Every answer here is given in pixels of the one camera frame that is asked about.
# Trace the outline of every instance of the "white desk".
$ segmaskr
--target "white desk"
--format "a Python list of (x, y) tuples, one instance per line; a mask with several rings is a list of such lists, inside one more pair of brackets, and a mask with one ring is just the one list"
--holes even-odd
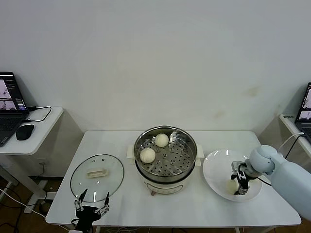
[[(273, 188), (264, 185), (249, 202), (233, 202), (217, 195), (205, 182), (202, 167), (195, 167), (185, 188), (170, 195), (150, 195), (139, 178), (135, 165), (126, 159), (129, 145), (141, 132), (87, 131), (65, 174), (47, 215), (50, 224), (70, 224), (75, 216), (70, 178), (76, 167), (96, 154), (118, 157), (124, 166), (124, 179), (109, 198), (110, 210), (96, 226), (128, 227), (262, 227), (298, 225), (298, 213)], [(228, 148), (249, 155), (260, 145), (253, 132), (189, 132), (203, 146), (205, 156)], [(103, 202), (87, 203), (101, 207)]]
[[(47, 114), (47, 112), (48, 109), (36, 110), (31, 112), (28, 118), (32, 120), (40, 120)], [(62, 107), (52, 107), (50, 114), (44, 121), (23, 123), (23, 125), (33, 124), (35, 126), (30, 138), (24, 141), (18, 141), (16, 139), (16, 134), (14, 134), (6, 144), (0, 148), (0, 165), (34, 193), (28, 202), (29, 205), (35, 204), (38, 199), (45, 198), (46, 192), (42, 188), (47, 181), (41, 181), (39, 185), (37, 185), (27, 176), (21, 166), (12, 161), (11, 156), (32, 155), (36, 153), (62, 113)], [(55, 193), (48, 193), (47, 199), (53, 199), (54, 196)], [(24, 212), (30, 213), (31, 211), (25, 209)]]

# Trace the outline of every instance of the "computer mouse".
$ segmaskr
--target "computer mouse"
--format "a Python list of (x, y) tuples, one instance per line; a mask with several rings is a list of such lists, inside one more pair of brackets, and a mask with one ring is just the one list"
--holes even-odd
[(34, 130), (34, 125), (23, 125), (16, 131), (16, 139), (19, 141), (26, 140)]

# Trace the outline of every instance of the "stainless steel pot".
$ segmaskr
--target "stainless steel pot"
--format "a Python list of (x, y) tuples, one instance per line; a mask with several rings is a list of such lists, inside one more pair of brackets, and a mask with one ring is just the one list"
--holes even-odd
[[(158, 147), (155, 137), (164, 133), (169, 137), (169, 144)], [(146, 164), (140, 160), (144, 148), (155, 151), (155, 160)], [(190, 175), (197, 154), (194, 139), (185, 131), (172, 126), (158, 126), (143, 132), (134, 144), (136, 167), (147, 179), (162, 184), (179, 182)]]

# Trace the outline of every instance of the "floor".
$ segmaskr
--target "floor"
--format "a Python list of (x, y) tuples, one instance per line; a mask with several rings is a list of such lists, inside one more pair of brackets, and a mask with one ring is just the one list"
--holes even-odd
[[(46, 185), (46, 191), (55, 192), (57, 191), (61, 181), (49, 181)], [(6, 181), (0, 178), (0, 187), (6, 186)], [(27, 203), (28, 199), (31, 196), (31, 192), (24, 187), (22, 184), (18, 186), (13, 186), (12, 189), (20, 196), (23, 203)], [(13, 198), (18, 199), (16, 194), (9, 191), (8, 192)], [(1, 204), (7, 206), (17, 207), (17, 208), (8, 208)], [(8, 222), (11, 225), (15, 225), (16, 218), (19, 215), (20, 208), (19, 204), (14, 202), (9, 198), (4, 198), (0, 202), (0, 225)], [(37, 214), (21, 214), (19, 223), (18, 223), (18, 233), (66, 233), (66, 231), (59, 226), (49, 225), (45, 222), (44, 218)], [(126, 233), (126, 229), (119, 229), (120, 233)], [(245, 233), (249, 233), (251, 229), (244, 228)], [(117, 228), (102, 228), (102, 233), (116, 233)], [(14, 233), (14, 228), (3, 225), (0, 227), (1, 233)], [(137, 233), (235, 233), (233, 228), (227, 229), (179, 229), (179, 228), (140, 228), (136, 230)], [(310, 233), (311, 232), (311, 222), (303, 219), (302, 223), (299, 226), (292, 227), (278, 227), (276, 231), (272, 230), (269, 233)]]

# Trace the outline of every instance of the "monitor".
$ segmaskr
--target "monitor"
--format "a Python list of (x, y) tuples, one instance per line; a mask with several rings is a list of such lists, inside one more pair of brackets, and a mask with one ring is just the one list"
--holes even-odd
[(27, 113), (27, 107), (12, 72), (0, 72), (0, 113)]
[(300, 109), (296, 118), (296, 122), (310, 122), (311, 123), (311, 83), (308, 87), (305, 96), (300, 105)]

